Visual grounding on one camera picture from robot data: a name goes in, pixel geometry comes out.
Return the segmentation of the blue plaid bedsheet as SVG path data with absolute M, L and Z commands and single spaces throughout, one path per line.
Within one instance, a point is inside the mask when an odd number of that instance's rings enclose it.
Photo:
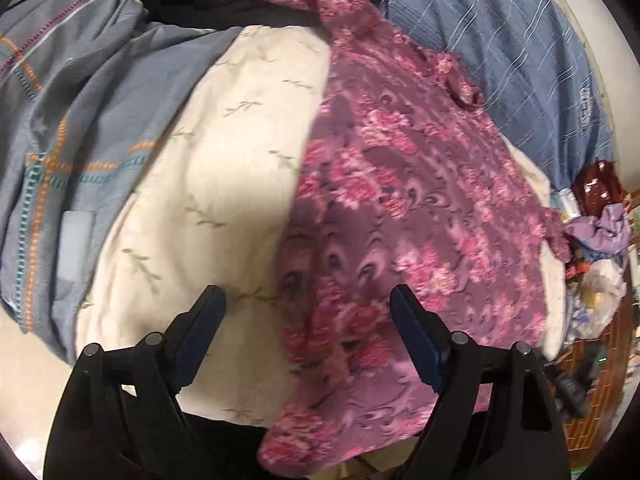
M 415 42 L 459 55 L 500 132 L 555 188 L 614 158 L 596 71 L 554 0 L 386 0 Z

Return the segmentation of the lilac crumpled cloth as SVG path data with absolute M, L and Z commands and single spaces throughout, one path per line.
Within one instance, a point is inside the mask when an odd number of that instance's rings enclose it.
M 565 233 L 594 252 L 616 255 L 631 239 L 631 225 L 623 203 L 603 207 L 600 217 L 581 216 L 570 220 Z

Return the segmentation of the white plastic bag clutter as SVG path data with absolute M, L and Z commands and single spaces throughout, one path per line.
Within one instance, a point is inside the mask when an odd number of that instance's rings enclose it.
M 576 282 L 567 285 L 563 346 L 568 347 L 575 340 L 599 338 L 626 291 L 624 271 L 615 260 L 591 263 Z

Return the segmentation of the grey-blue striped blanket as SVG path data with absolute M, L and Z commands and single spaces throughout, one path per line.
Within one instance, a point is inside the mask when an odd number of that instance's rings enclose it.
M 154 23 L 139 0 L 2 15 L 1 304 L 60 359 L 119 211 L 238 33 Z

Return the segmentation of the black device on floor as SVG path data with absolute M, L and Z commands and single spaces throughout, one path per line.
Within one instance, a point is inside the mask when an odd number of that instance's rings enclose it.
M 597 381 L 602 366 L 608 362 L 608 349 L 603 341 L 584 342 L 584 353 L 574 373 L 561 370 L 558 364 L 547 362 L 542 369 L 554 387 L 554 402 L 562 422 L 589 415 L 588 393 Z

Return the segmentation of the dark red shiny bag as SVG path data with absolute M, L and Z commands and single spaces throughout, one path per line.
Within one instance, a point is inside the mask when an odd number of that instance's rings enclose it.
M 572 191 L 582 213 L 595 217 L 600 217 L 605 206 L 623 203 L 626 196 L 615 165 L 609 160 L 597 160 L 582 168 Z

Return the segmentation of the cream embroidered cloth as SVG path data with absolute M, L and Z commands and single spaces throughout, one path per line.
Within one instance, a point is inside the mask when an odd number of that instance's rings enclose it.
M 331 40 L 308 27 L 250 26 L 239 34 L 196 86 L 108 233 L 78 311 L 78 348 L 131 347 L 166 330 L 216 285 L 227 311 L 180 405 L 271 428 L 297 382 L 283 347 L 274 258 L 330 59 Z M 500 136 L 552 210 L 548 179 Z M 541 245 L 546 328 L 531 345 L 546 356 L 562 344 L 566 260 Z

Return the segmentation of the pink floral garment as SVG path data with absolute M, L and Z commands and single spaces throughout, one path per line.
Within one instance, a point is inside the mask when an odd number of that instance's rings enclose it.
M 412 437 L 433 411 L 390 317 L 407 284 L 450 330 L 539 344 L 540 248 L 568 247 L 457 58 L 415 44 L 369 0 L 266 0 L 316 14 L 326 91 L 274 258 L 297 382 L 258 451 L 305 477 Z

